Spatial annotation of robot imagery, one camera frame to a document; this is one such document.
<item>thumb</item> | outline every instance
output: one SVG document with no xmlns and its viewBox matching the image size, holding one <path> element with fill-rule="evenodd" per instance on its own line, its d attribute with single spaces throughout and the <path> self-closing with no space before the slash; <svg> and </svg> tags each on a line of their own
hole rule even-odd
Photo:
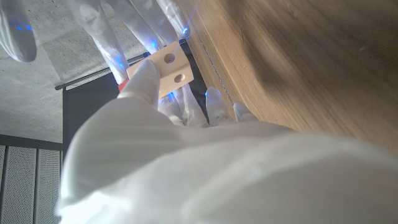
<svg viewBox="0 0 398 224">
<path fill-rule="evenodd" d="M 119 93 L 118 98 L 139 97 L 157 110 L 159 86 L 159 70 L 153 61 L 147 59 L 134 72 L 132 78 Z"/>
</svg>

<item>wooden block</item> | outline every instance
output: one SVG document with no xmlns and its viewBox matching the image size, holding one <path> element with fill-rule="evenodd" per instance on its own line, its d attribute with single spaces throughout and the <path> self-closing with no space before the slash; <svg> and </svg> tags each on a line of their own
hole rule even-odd
<svg viewBox="0 0 398 224">
<path fill-rule="evenodd" d="M 184 86 L 193 80 L 193 73 L 187 56 L 185 56 L 178 41 L 173 42 L 160 51 L 146 57 L 127 69 L 131 79 L 134 72 L 145 61 L 151 60 L 156 64 L 160 73 L 159 98 Z"/>
</svg>

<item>finger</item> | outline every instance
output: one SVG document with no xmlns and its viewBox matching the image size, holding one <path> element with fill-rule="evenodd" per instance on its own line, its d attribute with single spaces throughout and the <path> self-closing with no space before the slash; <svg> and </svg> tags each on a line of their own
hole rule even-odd
<svg viewBox="0 0 398 224">
<path fill-rule="evenodd" d="M 234 104 L 235 118 L 237 122 L 240 121 L 258 121 L 256 116 L 254 116 L 249 109 L 241 102 L 236 102 Z"/>
<path fill-rule="evenodd" d="M 163 46 L 155 32 L 137 12 L 136 8 L 127 0 L 104 0 L 122 19 L 129 30 L 137 37 L 138 41 L 153 54 Z"/>
<path fill-rule="evenodd" d="M 174 125 L 184 126 L 180 107 L 173 92 L 159 100 L 157 110 L 166 115 Z"/>
<path fill-rule="evenodd" d="M 118 84 L 128 79 L 122 48 L 97 0 L 68 0 L 76 21 L 92 36 Z"/>
<path fill-rule="evenodd" d="M 208 127 L 205 115 L 193 96 L 189 84 L 176 90 L 175 95 L 186 126 L 198 128 Z"/>
<path fill-rule="evenodd" d="M 167 20 L 156 1 L 132 0 L 132 4 L 138 10 L 142 18 L 148 23 L 150 28 L 152 28 L 166 44 L 171 44 L 178 40 L 173 26 L 169 20 Z"/>
<path fill-rule="evenodd" d="M 188 22 L 184 18 L 179 6 L 173 0 L 157 0 L 163 13 L 174 27 L 179 39 L 189 38 Z"/>
<path fill-rule="evenodd" d="M 232 122 L 220 91 L 209 87 L 206 91 L 206 108 L 210 126 Z"/>
<path fill-rule="evenodd" d="M 36 58 L 33 31 L 22 4 L 17 0 L 0 3 L 0 44 L 19 62 L 31 62 Z"/>
<path fill-rule="evenodd" d="M 118 98 L 140 97 L 157 110 L 159 86 L 159 70 L 153 61 L 145 60 L 119 93 Z"/>
</svg>

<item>metal grille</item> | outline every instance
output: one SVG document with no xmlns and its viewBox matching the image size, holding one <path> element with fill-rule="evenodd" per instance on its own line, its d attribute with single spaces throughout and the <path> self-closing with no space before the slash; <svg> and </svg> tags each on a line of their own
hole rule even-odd
<svg viewBox="0 0 398 224">
<path fill-rule="evenodd" d="M 2 223 L 32 223 L 36 149 L 10 147 L 8 150 Z"/>
<path fill-rule="evenodd" d="M 35 223 L 58 223 L 54 215 L 60 184 L 60 152 L 39 149 Z"/>
<path fill-rule="evenodd" d="M 6 150 L 5 146 L 0 146 L 0 181 L 2 177 L 2 166 L 4 164 L 4 152 Z"/>
</svg>

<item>black bar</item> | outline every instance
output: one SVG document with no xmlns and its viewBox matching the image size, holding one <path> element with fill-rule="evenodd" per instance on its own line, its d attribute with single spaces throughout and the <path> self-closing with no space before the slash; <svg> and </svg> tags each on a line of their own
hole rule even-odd
<svg viewBox="0 0 398 224">
<path fill-rule="evenodd" d="M 15 147 L 28 147 L 34 149 L 49 149 L 49 150 L 62 150 L 61 143 L 41 141 L 36 139 L 21 138 L 14 136 L 6 136 L 0 134 L 0 145 L 15 146 Z"/>
<path fill-rule="evenodd" d="M 1 188 L 0 188 L 0 223 L 2 223 L 1 213 L 2 213 L 2 203 L 4 198 L 4 187 L 6 184 L 7 160 L 8 160 L 8 146 L 6 146 L 4 150 L 4 162 L 2 163 L 2 176 L 1 176 Z"/>
<path fill-rule="evenodd" d="M 62 102 L 68 102 L 68 93 L 67 87 L 64 86 L 62 90 Z M 68 129 L 68 106 L 62 105 L 62 151 L 63 151 L 63 158 L 67 154 L 68 146 L 69 146 L 69 129 Z"/>
<path fill-rule="evenodd" d="M 137 57 L 130 58 L 129 60 L 127 60 L 127 62 L 129 63 L 129 65 L 134 64 L 134 63 L 146 58 L 149 54 L 150 53 L 145 52 L 142 55 L 138 55 Z M 99 70 L 97 72 L 93 72 L 91 74 L 85 75 L 84 77 L 77 78 L 75 80 L 72 80 L 70 82 L 67 82 L 67 83 L 64 83 L 64 84 L 61 84 L 61 85 L 57 85 L 55 87 L 55 90 L 60 90 L 63 87 L 68 87 L 70 85 L 73 85 L 75 83 L 81 82 L 83 80 L 86 80 L 88 78 L 91 78 L 91 77 L 94 77 L 94 76 L 97 76 L 97 75 L 101 75 L 101 74 L 104 74 L 104 73 L 108 74 L 109 72 L 111 72 L 111 69 L 109 67 L 108 68 L 104 68 L 104 69 L 101 69 L 101 70 Z"/>
<path fill-rule="evenodd" d="M 37 185 L 39 181 L 39 149 L 36 149 L 35 187 L 33 192 L 33 223 L 36 222 Z"/>
</svg>

